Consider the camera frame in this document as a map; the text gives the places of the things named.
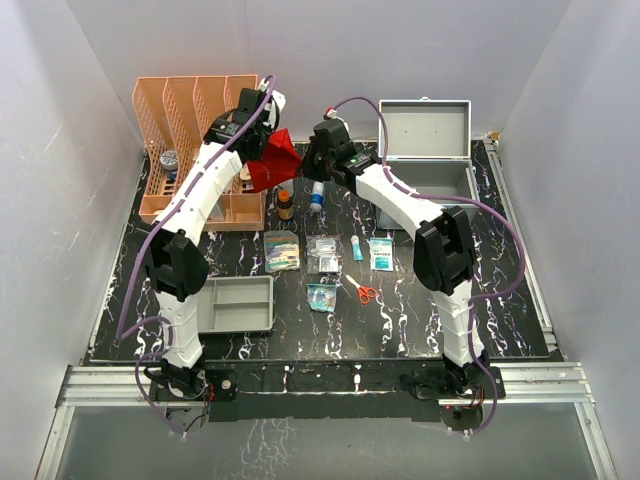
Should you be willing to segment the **red first aid pouch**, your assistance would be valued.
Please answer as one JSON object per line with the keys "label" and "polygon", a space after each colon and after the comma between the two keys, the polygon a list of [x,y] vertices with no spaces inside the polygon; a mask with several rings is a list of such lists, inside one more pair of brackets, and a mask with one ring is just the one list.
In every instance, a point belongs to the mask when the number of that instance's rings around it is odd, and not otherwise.
{"label": "red first aid pouch", "polygon": [[294,179],[302,164],[288,129],[276,131],[269,139],[259,160],[246,163],[255,193]]}

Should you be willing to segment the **green bandage packet bag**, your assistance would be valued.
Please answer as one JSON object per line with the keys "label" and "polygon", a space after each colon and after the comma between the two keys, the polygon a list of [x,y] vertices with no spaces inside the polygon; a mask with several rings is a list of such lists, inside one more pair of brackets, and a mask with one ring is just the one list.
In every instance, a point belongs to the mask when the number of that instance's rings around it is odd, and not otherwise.
{"label": "green bandage packet bag", "polygon": [[267,273],[300,268],[299,237],[289,230],[267,231],[263,237]]}

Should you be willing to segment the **clear zip bag of wipes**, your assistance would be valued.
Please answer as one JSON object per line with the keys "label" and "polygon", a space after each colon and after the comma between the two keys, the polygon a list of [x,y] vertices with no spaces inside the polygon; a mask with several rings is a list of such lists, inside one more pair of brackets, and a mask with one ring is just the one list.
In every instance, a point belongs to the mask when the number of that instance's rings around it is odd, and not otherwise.
{"label": "clear zip bag of wipes", "polygon": [[306,243],[307,271],[309,274],[334,274],[340,272],[338,253],[339,238],[316,235]]}

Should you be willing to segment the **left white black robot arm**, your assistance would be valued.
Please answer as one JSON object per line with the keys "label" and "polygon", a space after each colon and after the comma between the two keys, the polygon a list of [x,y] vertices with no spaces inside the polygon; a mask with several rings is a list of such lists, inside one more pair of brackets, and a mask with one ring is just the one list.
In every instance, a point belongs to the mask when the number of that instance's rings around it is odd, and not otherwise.
{"label": "left white black robot arm", "polygon": [[198,248],[201,234],[229,182],[247,161],[261,157],[285,105],[285,96],[266,83],[243,89],[237,107],[209,127],[193,166],[145,240],[144,267],[165,340],[160,372],[145,374],[177,396],[197,398],[207,383],[197,322],[197,294],[209,274]]}

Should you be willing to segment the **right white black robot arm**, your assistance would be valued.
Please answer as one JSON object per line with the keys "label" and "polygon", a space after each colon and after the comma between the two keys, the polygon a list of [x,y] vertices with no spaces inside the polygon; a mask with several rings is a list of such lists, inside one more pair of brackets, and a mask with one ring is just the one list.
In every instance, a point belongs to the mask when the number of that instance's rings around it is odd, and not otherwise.
{"label": "right white black robot arm", "polygon": [[421,198],[374,150],[357,150],[338,117],[326,116],[314,126],[299,175],[348,189],[410,236],[414,275],[431,292],[443,328],[445,388],[471,395],[481,385],[487,356],[471,314],[476,253],[466,212]]}

